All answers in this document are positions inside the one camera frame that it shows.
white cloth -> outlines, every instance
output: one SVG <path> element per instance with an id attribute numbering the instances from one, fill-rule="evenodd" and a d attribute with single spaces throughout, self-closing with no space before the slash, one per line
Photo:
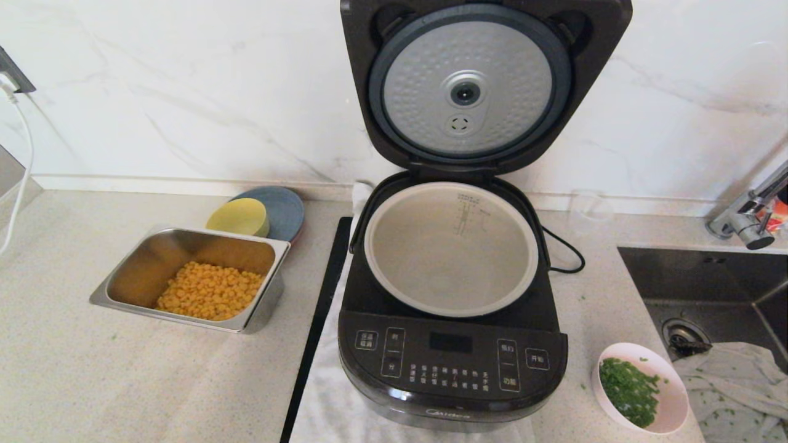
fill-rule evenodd
<path id="1" fill-rule="evenodd" d="M 771 351 L 749 343 L 714 348 L 674 362 L 708 443 L 786 443 L 788 375 Z"/>
<path id="2" fill-rule="evenodd" d="M 353 188 L 352 228 L 371 189 L 364 184 Z M 334 300 L 325 320 L 323 332 L 314 354 L 307 384 L 304 387 L 298 415 L 290 437 L 291 443 L 415 443 L 451 442 L 532 442 L 535 441 L 530 419 L 522 419 L 503 429 L 483 434 L 457 434 L 424 430 L 394 423 L 369 409 L 348 380 L 340 365 L 336 327 L 348 280 L 352 256 L 345 259 Z"/>

electrical outlet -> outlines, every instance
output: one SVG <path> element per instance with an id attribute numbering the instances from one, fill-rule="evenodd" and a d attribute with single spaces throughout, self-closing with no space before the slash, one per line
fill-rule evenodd
<path id="1" fill-rule="evenodd" d="M 30 80 L 19 69 L 16 63 L 11 60 L 11 57 L 6 53 L 6 50 L 0 47 L 0 73 L 8 73 L 14 81 L 19 85 L 19 89 L 15 92 L 29 93 L 35 91 L 35 86 L 30 83 Z"/>

power cord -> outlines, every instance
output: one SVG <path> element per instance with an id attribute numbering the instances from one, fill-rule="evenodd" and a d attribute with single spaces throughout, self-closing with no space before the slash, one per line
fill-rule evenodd
<path id="1" fill-rule="evenodd" d="M 554 238 L 554 239 L 558 240 L 558 241 L 559 241 L 559 242 L 561 242 L 561 243 L 562 243 L 564 246 L 566 246 L 567 248 L 569 248 L 569 249 L 570 249 L 572 252 L 574 252 L 574 253 L 577 255 L 577 257 L 580 259 L 580 266 L 578 266 L 578 267 L 576 267 L 576 268 L 574 268 L 574 269 L 563 269 L 563 268 L 555 268 L 555 267 L 550 267 L 550 270 L 554 270 L 555 272 L 560 272 L 560 273 L 562 273 L 562 274 L 576 274 L 576 273 L 578 273 L 578 272 L 582 271 L 582 270 L 583 270 L 583 268 L 585 268 L 585 257 L 583 257 L 583 254 L 581 254 L 581 253 L 580 253 L 580 251 L 578 251 L 578 249 L 577 249 L 577 248 L 575 248 L 574 246 L 572 246 L 571 244 L 569 244 L 569 242 L 568 242 L 568 241 L 566 241 L 566 240 L 564 240 L 563 238 L 561 238 L 561 237 L 557 236 L 556 234 L 552 233 L 552 232 L 550 231 L 550 229 L 547 229 L 547 228 L 545 228 L 544 226 L 542 226 L 542 230 L 544 230 L 546 233 L 550 234 L 550 236 L 551 236 L 552 238 Z"/>
<path id="2" fill-rule="evenodd" d="M 17 89 L 19 89 L 17 83 L 13 81 L 11 76 L 7 73 L 0 73 L 0 89 L 2 89 L 8 98 L 9 103 L 11 103 L 14 108 L 17 110 L 17 115 L 19 119 L 22 121 L 22 127 L 24 128 L 24 133 L 28 138 L 28 146 L 30 147 L 30 158 L 28 160 L 27 167 L 24 170 L 24 175 L 22 176 L 22 181 L 19 185 L 19 192 L 17 193 L 17 201 L 13 204 L 13 209 L 11 210 L 11 219 L 8 222 L 8 233 L 6 234 L 6 241 L 3 243 L 2 247 L 0 248 L 0 255 L 6 252 L 8 249 L 9 244 L 11 244 L 11 236 L 13 235 L 13 227 L 17 222 L 17 215 L 19 214 L 20 207 L 22 206 L 22 198 L 24 197 L 24 189 L 28 184 L 28 179 L 30 178 L 30 171 L 33 169 L 33 158 L 34 150 L 33 150 L 33 136 L 30 133 L 30 126 L 28 125 L 28 119 L 24 117 L 22 113 L 22 109 L 19 107 L 19 102 L 17 101 L 17 97 L 14 95 Z"/>

black cord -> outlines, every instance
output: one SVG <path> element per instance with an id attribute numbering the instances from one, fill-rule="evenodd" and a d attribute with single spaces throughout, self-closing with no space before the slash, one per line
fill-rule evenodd
<path id="1" fill-rule="evenodd" d="M 551 236 L 552 238 L 554 238 L 554 239 L 558 240 L 559 242 L 561 242 L 561 243 L 562 243 L 564 246 L 566 246 L 567 248 L 571 249 L 571 250 L 572 250 L 572 252 L 574 252 L 574 253 L 575 253 L 575 254 L 578 256 L 578 258 L 580 259 L 580 266 L 578 266 L 578 267 L 576 267 L 576 268 L 574 268 L 574 269 L 571 269 L 571 270 L 570 270 L 570 269 L 562 269 L 562 268 L 554 268 L 554 267 L 550 267 L 550 270 L 554 270 L 555 272 L 560 272 L 560 273 L 562 273 L 562 274 L 576 274 L 576 273 L 578 273 L 578 272 L 582 271 L 582 270 L 583 270 L 583 268 L 585 267 L 585 258 L 583 257 L 583 254 L 581 254 L 581 253 L 580 253 L 580 251 L 578 251 L 578 250 L 577 250 L 577 248 L 575 248 L 574 246 L 572 246 L 571 244 L 569 244 L 569 242 L 567 242 L 567 241 L 566 241 L 566 240 L 564 240 L 563 238 L 561 238 L 561 237 L 557 236 L 557 235 L 556 235 L 556 234 L 554 234 L 554 233 L 551 233 L 551 232 L 550 232 L 550 229 L 547 229 L 547 228 L 545 228 L 544 226 L 542 226 L 542 230 L 544 230 L 546 233 L 550 234 L 550 236 Z"/>

button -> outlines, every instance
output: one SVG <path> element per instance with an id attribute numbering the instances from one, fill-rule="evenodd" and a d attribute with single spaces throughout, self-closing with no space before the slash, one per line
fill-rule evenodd
<path id="1" fill-rule="evenodd" d="M 526 365 L 531 369 L 550 370 L 550 356 L 544 349 L 526 348 Z"/>
<path id="2" fill-rule="evenodd" d="M 355 348 L 362 351 L 374 351 L 377 348 L 377 333 L 375 331 L 355 333 Z"/>
<path id="3" fill-rule="evenodd" d="M 398 378 L 402 373 L 402 356 L 383 357 L 381 375 L 384 377 Z"/>
<path id="4" fill-rule="evenodd" d="M 502 366 L 500 368 L 499 387 L 502 391 L 520 392 L 520 376 L 517 367 Z"/>
<path id="5" fill-rule="evenodd" d="M 517 365 L 517 342 L 498 339 L 498 363 L 500 365 Z"/>
<path id="6" fill-rule="evenodd" d="M 405 329 L 388 328 L 386 330 L 386 351 L 402 352 L 405 347 Z"/>

